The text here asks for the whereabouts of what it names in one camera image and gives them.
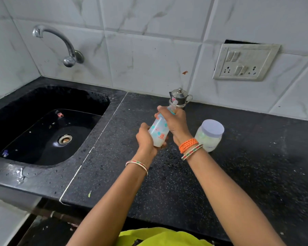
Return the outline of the person's left forearm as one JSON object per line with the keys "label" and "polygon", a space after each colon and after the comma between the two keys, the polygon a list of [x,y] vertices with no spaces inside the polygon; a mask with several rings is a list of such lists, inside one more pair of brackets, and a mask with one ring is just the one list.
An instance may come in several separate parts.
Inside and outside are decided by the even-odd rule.
{"label": "person's left forearm", "polygon": [[[153,159],[140,152],[136,152],[132,158],[147,168]],[[127,165],[84,218],[66,246],[113,246],[145,176],[146,172],[138,165]]]}

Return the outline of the chrome wall tap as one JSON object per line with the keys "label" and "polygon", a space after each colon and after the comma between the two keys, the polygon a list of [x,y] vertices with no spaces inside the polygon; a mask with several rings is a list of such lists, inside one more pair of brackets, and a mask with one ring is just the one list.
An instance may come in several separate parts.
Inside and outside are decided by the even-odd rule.
{"label": "chrome wall tap", "polygon": [[33,27],[32,35],[43,40],[65,67],[73,67],[85,62],[84,55],[76,50],[67,36],[58,29],[45,24],[37,24]]}

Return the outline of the steel sink drain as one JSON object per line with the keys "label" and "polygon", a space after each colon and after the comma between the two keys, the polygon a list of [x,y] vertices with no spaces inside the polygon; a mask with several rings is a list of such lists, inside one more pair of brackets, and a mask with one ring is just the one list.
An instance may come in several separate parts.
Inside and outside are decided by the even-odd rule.
{"label": "steel sink drain", "polygon": [[59,137],[58,144],[59,145],[66,145],[66,144],[70,143],[72,141],[72,139],[73,139],[72,135],[65,134],[65,135]]}

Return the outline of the white wall switch socket plate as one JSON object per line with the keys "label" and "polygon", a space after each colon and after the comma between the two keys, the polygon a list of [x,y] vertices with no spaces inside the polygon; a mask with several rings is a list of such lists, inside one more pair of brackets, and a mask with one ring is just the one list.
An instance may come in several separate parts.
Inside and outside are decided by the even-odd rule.
{"label": "white wall switch socket plate", "polygon": [[263,81],[280,47],[279,44],[222,44],[213,79]]}

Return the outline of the orange thread wristband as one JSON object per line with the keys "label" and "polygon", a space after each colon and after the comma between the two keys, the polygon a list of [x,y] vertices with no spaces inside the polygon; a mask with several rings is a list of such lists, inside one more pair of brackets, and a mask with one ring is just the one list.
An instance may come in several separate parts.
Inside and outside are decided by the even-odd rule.
{"label": "orange thread wristband", "polygon": [[198,145],[198,141],[195,138],[191,138],[185,142],[183,142],[182,144],[180,144],[179,146],[179,151],[181,154],[184,154],[190,147],[194,146],[194,145]]}

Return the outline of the yellow green garment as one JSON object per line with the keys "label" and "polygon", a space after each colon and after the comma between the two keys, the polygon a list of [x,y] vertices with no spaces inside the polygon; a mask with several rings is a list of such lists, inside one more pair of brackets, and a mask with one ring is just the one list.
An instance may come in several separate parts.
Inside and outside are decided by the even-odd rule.
{"label": "yellow green garment", "polygon": [[114,246],[214,246],[184,231],[163,227],[122,231]]}

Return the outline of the black stone sink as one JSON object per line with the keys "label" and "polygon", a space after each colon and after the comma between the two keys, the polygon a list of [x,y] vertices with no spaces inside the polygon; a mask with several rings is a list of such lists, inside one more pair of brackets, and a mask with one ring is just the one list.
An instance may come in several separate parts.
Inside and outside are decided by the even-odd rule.
{"label": "black stone sink", "polygon": [[[0,109],[0,157],[52,166],[69,159],[109,107],[107,95],[62,86],[30,91]],[[65,134],[73,139],[59,145]]]}

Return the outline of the clear jar with lilac lid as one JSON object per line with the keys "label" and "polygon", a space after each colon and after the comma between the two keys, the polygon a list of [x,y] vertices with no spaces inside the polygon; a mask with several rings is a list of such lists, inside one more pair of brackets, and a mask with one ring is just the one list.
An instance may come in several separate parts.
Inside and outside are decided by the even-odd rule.
{"label": "clear jar with lilac lid", "polygon": [[225,128],[220,122],[207,119],[202,122],[194,138],[203,145],[206,152],[210,153],[221,141],[224,131]]}

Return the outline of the clear printed baby bottle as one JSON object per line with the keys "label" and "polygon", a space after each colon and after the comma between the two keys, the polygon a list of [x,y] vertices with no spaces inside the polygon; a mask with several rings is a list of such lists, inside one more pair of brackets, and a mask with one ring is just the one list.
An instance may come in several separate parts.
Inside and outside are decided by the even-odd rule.
{"label": "clear printed baby bottle", "polygon": [[176,118],[170,120],[170,122],[167,122],[163,115],[161,115],[160,113],[157,114],[155,122],[149,128],[149,133],[152,136],[154,146],[162,146],[170,131],[171,125],[173,131],[175,130],[175,128],[180,127],[180,124],[177,120],[178,119]]}

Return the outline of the person's right forearm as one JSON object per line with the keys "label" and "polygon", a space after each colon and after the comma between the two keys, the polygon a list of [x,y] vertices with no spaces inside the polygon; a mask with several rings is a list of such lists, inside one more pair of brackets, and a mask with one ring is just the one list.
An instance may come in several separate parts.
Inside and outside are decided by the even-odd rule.
{"label": "person's right forearm", "polygon": [[234,246],[286,246],[255,202],[204,149],[187,162]]}

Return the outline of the person's right hand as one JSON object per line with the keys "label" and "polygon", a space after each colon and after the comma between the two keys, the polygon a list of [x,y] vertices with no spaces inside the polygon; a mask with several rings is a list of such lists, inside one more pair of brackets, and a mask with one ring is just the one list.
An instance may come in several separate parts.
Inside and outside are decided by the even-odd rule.
{"label": "person's right hand", "polygon": [[155,118],[161,114],[167,121],[168,128],[173,134],[173,140],[177,146],[192,139],[193,136],[189,132],[186,121],[186,113],[183,109],[176,108],[174,114],[172,114],[167,107],[158,106],[158,113],[155,114]]}

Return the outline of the small steel lidded pot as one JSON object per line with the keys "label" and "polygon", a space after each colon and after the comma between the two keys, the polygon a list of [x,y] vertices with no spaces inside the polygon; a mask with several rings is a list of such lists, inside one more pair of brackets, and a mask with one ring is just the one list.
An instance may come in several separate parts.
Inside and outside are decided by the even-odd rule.
{"label": "small steel lidded pot", "polygon": [[181,109],[184,109],[185,106],[193,100],[193,96],[188,94],[188,92],[181,87],[169,92],[169,95],[169,104],[173,104],[174,101],[177,101],[176,106]]}

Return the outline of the red green beaded bangle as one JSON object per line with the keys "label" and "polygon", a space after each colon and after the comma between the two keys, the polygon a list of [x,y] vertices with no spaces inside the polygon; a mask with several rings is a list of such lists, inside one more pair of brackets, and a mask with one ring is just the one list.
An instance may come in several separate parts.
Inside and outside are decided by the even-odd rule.
{"label": "red green beaded bangle", "polygon": [[126,162],[125,166],[127,167],[127,165],[129,165],[129,164],[138,165],[139,167],[141,167],[146,172],[146,176],[148,175],[148,168],[143,163],[136,161],[136,160],[130,160],[130,161]]}
{"label": "red green beaded bangle", "polygon": [[186,160],[189,156],[191,156],[194,152],[201,149],[203,147],[203,144],[198,144],[196,147],[192,148],[191,150],[188,150],[186,153],[184,153],[184,156],[181,157],[181,160]]}

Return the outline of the person's left hand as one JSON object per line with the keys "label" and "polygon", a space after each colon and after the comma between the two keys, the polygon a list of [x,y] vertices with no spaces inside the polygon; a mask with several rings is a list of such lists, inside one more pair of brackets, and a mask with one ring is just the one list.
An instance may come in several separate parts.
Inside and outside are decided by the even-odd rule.
{"label": "person's left hand", "polygon": [[166,148],[168,145],[165,141],[160,147],[154,146],[152,136],[150,134],[140,134],[140,128],[136,135],[136,139],[139,145],[137,152],[152,158],[156,156],[160,149]]}

